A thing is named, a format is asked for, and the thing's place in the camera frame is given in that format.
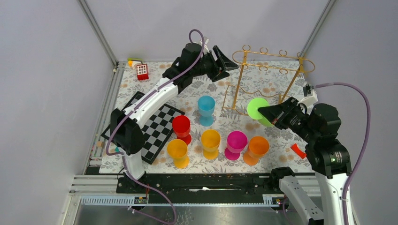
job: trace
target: gray floor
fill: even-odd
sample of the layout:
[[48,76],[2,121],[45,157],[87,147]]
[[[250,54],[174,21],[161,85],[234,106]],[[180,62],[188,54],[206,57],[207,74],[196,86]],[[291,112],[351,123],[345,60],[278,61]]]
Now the gray floor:
[[[320,198],[315,204],[322,208]],[[143,212],[171,221],[170,207],[146,207]],[[177,225],[288,225],[283,213],[275,213],[262,207],[177,207]],[[300,225],[296,212],[288,212],[294,225]],[[161,225],[142,215],[132,214],[127,207],[82,205],[77,225]]]

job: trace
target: magenta cup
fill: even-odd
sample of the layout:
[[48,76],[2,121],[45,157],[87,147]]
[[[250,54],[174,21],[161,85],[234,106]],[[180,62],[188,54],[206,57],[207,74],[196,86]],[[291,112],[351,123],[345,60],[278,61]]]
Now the magenta cup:
[[237,160],[240,156],[240,152],[247,145],[247,137],[241,131],[233,131],[228,135],[227,148],[224,151],[225,157],[229,160]]

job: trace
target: red and white toy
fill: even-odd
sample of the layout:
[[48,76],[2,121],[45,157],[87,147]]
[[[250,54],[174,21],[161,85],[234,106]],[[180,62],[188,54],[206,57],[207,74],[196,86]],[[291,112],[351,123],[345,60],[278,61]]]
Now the red and white toy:
[[149,79],[147,64],[142,64],[137,66],[137,78],[139,81]]

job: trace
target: table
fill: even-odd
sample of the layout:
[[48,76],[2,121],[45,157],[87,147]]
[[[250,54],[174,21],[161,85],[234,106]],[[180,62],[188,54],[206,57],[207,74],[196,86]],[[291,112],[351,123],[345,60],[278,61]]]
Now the table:
[[[299,62],[293,60],[278,61],[255,61],[285,68],[298,68]],[[149,79],[144,81],[137,80],[137,72],[133,67],[126,65],[123,73],[121,86],[117,95],[115,106],[122,109],[128,100],[137,92],[147,93],[161,78],[163,72],[171,66],[171,62],[149,62]],[[289,166],[294,172],[311,172],[311,165],[307,159],[298,157],[290,147],[297,144],[304,150],[305,142],[290,130],[279,130],[275,127],[264,127],[257,121],[248,116],[240,115],[233,110],[222,110],[224,94],[229,84],[236,85],[239,78],[239,70],[231,71],[231,76],[221,81],[212,83],[207,76],[200,76],[193,80],[192,85],[182,91],[177,97],[169,100],[167,104],[184,111],[191,120],[192,142],[188,146],[188,157],[190,162],[184,169],[178,169],[173,165],[172,159],[167,155],[165,145],[152,165],[143,162],[147,173],[269,173],[273,168]],[[291,78],[293,72],[281,74],[278,70],[269,69],[260,71],[257,67],[249,67],[244,70],[241,86],[248,91],[254,92],[260,90],[265,95],[274,95],[283,93]],[[297,99],[304,97],[302,87],[306,84],[303,77],[298,77],[291,87],[289,96]],[[214,123],[210,127],[203,127],[199,123],[200,114],[198,112],[197,100],[203,95],[210,95],[216,101],[213,114]],[[234,89],[229,88],[226,97],[226,105],[231,106],[234,97]],[[253,98],[261,97],[259,94],[245,94],[240,92],[238,95],[237,108],[245,109],[249,101]],[[266,98],[271,105],[277,104],[277,97]],[[221,144],[219,155],[214,160],[207,160],[202,154],[202,147],[199,138],[207,129],[215,129],[221,135]],[[228,160],[224,155],[227,136],[234,130],[241,130],[248,139],[254,136],[265,137],[270,149],[268,153],[255,166],[248,166],[243,161],[243,153],[236,161]],[[173,134],[169,141],[175,139]],[[115,146],[111,144],[110,151],[114,151]],[[102,156],[100,173],[118,173],[122,169],[122,157],[120,155],[108,156],[105,151]]]

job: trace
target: gold metal stand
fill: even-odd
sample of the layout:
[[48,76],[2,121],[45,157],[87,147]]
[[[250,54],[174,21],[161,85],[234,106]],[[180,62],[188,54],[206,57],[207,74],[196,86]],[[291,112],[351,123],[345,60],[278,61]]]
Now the gold metal stand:
[[[304,74],[304,76],[307,77],[309,73],[311,73],[311,72],[313,72],[313,71],[315,70],[315,64],[314,64],[311,60],[306,59],[306,58],[305,58],[305,56],[306,56],[305,54],[303,54],[303,57],[301,57],[301,53],[297,53],[297,56],[296,56],[296,57],[291,57],[291,56],[287,56],[287,54],[288,54],[287,51],[285,51],[285,50],[279,50],[279,54],[276,55],[276,54],[270,54],[270,53],[268,53],[268,49],[267,49],[267,48],[266,48],[266,50],[267,50],[266,52],[263,52],[263,49],[264,49],[264,48],[260,48],[260,52],[252,52],[252,51],[250,51],[250,50],[251,50],[250,45],[248,45],[248,46],[249,46],[249,49],[245,50],[245,45],[244,45],[244,46],[242,47],[242,50],[236,51],[236,52],[234,52],[234,53],[232,54],[232,59],[233,59],[236,63],[238,63],[238,64],[241,65],[241,66],[240,66],[240,74],[239,74],[239,79],[238,79],[237,85],[236,85],[236,86],[235,86],[235,85],[228,85],[227,90],[225,91],[224,102],[223,102],[223,104],[222,104],[222,109],[223,109],[223,110],[224,110],[224,109],[232,109],[232,110],[235,110],[236,112],[238,112],[238,113],[241,114],[241,115],[247,115],[245,112],[240,112],[240,111],[238,111],[238,110],[235,108],[236,102],[237,102],[237,96],[238,96],[238,93],[239,93],[239,89],[241,89],[244,93],[250,94],[250,95],[251,95],[251,94],[255,94],[255,93],[260,93],[263,97],[266,97],[266,98],[270,98],[270,97],[272,98],[272,97],[278,96],[278,103],[282,103],[282,102],[284,101],[284,99],[286,98],[286,96],[287,96],[287,94],[288,94],[288,92],[289,92],[291,86],[294,84],[294,81],[296,80],[296,78],[297,78],[298,76],[302,76],[302,74]],[[234,58],[234,55],[235,55],[236,53],[239,53],[239,52],[243,52],[243,60],[242,60],[242,62],[237,61],[237,60],[235,60],[235,58]],[[290,68],[273,67],[273,66],[268,66],[268,65],[256,65],[256,64],[248,63],[248,62],[247,62],[247,55],[248,55],[249,53],[258,54],[258,55],[268,55],[268,56],[274,56],[274,57],[281,57],[281,58],[286,58],[286,59],[298,60],[299,63],[300,63],[300,66],[298,67],[298,69],[290,69]],[[304,70],[304,61],[310,62],[310,63],[313,65],[314,68],[313,68],[312,70],[309,70],[309,71]],[[292,78],[292,80],[291,80],[291,82],[290,82],[288,88],[287,88],[286,91],[283,93],[283,95],[282,95],[282,94],[275,94],[275,95],[272,95],[272,96],[266,96],[266,95],[262,94],[260,90],[257,90],[257,91],[254,91],[254,92],[248,92],[248,91],[246,91],[246,90],[243,90],[243,89],[240,87],[240,82],[241,82],[241,80],[242,80],[243,70],[245,69],[245,66],[246,66],[246,69],[249,68],[249,66],[255,66],[255,67],[258,67],[260,71],[262,71],[261,68],[265,68],[265,69],[266,69],[265,71],[267,71],[267,70],[270,68],[270,69],[278,69],[278,70],[279,70],[279,73],[284,74],[284,75],[288,74],[289,71],[293,71],[293,72],[295,72],[295,74],[294,74],[294,76],[293,76],[293,78]],[[235,96],[234,96],[234,100],[233,100],[233,103],[232,103],[232,107],[226,107],[226,106],[225,106],[225,100],[226,100],[226,98],[227,98],[228,89],[229,89],[230,87],[236,88],[236,89],[235,89]]]

